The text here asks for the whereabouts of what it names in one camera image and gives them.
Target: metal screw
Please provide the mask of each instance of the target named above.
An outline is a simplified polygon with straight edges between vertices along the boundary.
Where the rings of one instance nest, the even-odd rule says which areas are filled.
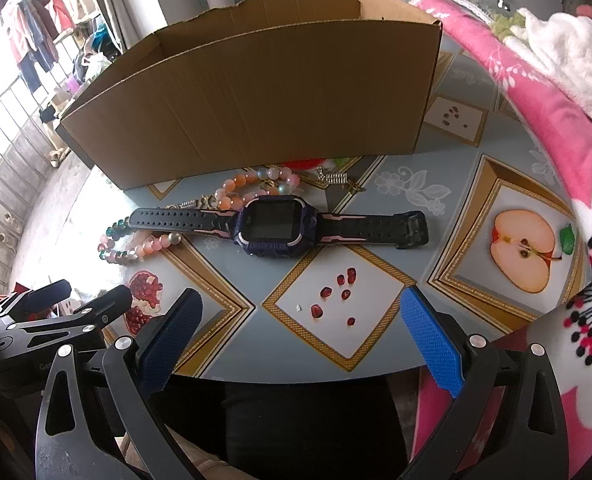
[[[534,343],[530,346],[530,350],[534,355],[545,355],[545,347],[540,343]]]
[[[119,337],[114,343],[114,346],[119,350],[125,350],[132,346],[132,338],[127,336]]]
[[[474,348],[484,348],[485,345],[487,344],[487,341],[485,340],[485,338],[483,336],[478,335],[478,334],[474,334],[474,335],[470,335],[470,344]]]
[[[58,349],[60,357],[67,357],[69,354],[71,354],[71,345],[63,345]]]

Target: blue gripper pad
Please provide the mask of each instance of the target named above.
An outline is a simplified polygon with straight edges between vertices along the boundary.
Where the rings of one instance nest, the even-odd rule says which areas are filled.
[[[400,315],[439,388],[455,399],[465,380],[460,353],[435,317],[435,310],[416,286],[400,295]]]
[[[186,288],[164,316],[151,319],[138,336],[136,385],[143,399],[162,390],[202,319],[201,295]],[[150,323],[151,333],[146,332]]]

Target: curtain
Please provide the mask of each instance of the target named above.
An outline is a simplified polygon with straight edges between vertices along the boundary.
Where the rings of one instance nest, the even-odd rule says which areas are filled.
[[[125,52],[138,43],[140,37],[123,0],[96,0],[96,2],[105,19],[110,37],[119,50]]]

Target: cardboard box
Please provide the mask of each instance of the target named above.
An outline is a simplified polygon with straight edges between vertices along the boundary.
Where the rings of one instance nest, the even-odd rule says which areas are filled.
[[[62,123],[121,189],[411,153],[441,30],[400,0],[246,0],[144,38]]]

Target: apple half illustration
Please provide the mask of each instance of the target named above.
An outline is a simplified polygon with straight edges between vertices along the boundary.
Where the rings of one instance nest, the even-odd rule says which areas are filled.
[[[550,280],[550,265],[562,259],[552,257],[556,237],[538,213],[510,209],[494,219],[489,252],[501,272],[518,288],[533,294]]]

